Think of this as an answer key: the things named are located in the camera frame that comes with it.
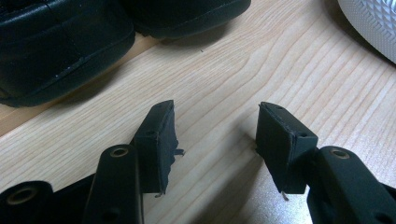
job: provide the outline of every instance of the wooden table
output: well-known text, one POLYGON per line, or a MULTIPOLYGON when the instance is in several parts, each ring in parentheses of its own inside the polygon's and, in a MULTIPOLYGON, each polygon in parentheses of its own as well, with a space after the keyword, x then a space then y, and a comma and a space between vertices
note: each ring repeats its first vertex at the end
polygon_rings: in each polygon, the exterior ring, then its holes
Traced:
POLYGON ((183 158, 167 194, 145 195, 146 223, 310 223, 254 152, 261 101, 286 107, 319 147, 355 152, 396 186, 396 70, 332 0, 259 1, 217 29, 164 40, 0 138, 0 189, 55 190, 128 143, 152 105, 174 99, 183 158))

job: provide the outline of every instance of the black shoe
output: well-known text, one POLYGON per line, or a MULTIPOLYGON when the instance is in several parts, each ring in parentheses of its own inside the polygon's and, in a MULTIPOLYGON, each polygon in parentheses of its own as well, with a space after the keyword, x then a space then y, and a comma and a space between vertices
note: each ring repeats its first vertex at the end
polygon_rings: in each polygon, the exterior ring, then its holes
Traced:
POLYGON ((250 0, 121 0, 143 35, 194 35, 239 16, 250 0))
POLYGON ((134 27, 116 0, 0 0, 0 103, 62 96, 133 43, 134 27))

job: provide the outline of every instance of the black object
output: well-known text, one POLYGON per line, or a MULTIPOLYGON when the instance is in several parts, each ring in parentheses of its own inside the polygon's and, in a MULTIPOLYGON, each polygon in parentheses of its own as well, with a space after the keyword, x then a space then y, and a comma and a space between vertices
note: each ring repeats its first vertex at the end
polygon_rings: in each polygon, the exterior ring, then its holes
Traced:
POLYGON ((134 28, 157 38, 179 38, 209 30, 239 16, 250 0, 121 0, 134 28))
POLYGON ((256 142, 279 192, 310 187, 314 223, 396 223, 396 189, 378 182, 353 152, 317 149, 318 138, 285 108, 260 104, 256 142))
POLYGON ((116 0, 0 0, 0 103, 62 96, 133 43, 132 21, 116 0))
POLYGON ((164 193, 174 155, 183 153, 174 120, 173 101, 155 105, 134 137, 146 142, 108 148, 95 175, 64 189, 53 193, 44 181, 7 189, 0 223, 143 223, 142 193, 164 193))

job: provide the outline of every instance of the light wood surface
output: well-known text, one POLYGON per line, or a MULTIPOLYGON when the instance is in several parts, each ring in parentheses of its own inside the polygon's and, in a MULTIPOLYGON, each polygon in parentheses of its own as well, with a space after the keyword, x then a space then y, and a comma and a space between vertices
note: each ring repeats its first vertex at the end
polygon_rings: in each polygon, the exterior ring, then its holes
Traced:
MULTIPOLYGON (((158 39, 151 38, 150 36, 142 36, 137 34, 135 37, 134 46, 121 59, 119 59, 116 63, 114 63, 111 67, 104 71, 103 74, 110 73, 121 64, 128 62, 136 55, 139 55, 145 50, 151 48, 152 46, 157 44, 158 41, 158 39)), ((27 120, 34 118, 51 106, 56 105, 59 101, 70 98, 70 96, 73 94, 74 93, 72 92, 69 95, 62 97, 61 99, 56 99, 52 102, 33 107, 14 108, 7 105, 0 105, 0 136, 3 136, 9 131, 17 128, 27 120)))
POLYGON ((336 2, 253 0, 241 17, 165 40, 0 138, 0 189, 32 179, 63 188, 128 143, 152 105, 174 99, 179 147, 146 223, 310 223, 306 195, 278 194, 254 152, 261 101, 355 152, 396 187, 396 70, 336 2))

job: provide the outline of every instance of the white shoe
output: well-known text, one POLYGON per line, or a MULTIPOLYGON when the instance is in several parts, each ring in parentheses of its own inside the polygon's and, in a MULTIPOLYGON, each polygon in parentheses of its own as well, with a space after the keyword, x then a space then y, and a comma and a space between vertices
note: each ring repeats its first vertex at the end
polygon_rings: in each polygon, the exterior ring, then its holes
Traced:
POLYGON ((355 29, 396 63, 396 0, 338 0, 355 29))

